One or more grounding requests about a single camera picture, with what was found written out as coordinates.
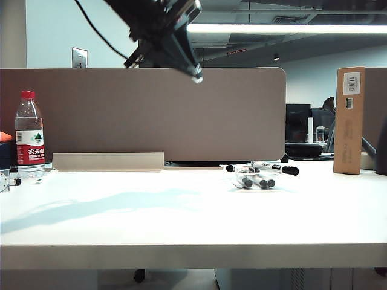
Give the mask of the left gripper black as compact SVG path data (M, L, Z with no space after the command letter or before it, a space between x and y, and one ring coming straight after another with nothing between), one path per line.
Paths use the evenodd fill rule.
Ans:
M173 21L129 20L129 38L138 47L126 59L124 66L133 68L143 62L174 68L188 75L194 83L202 82L202 69L191 47L187 25L178 27Z

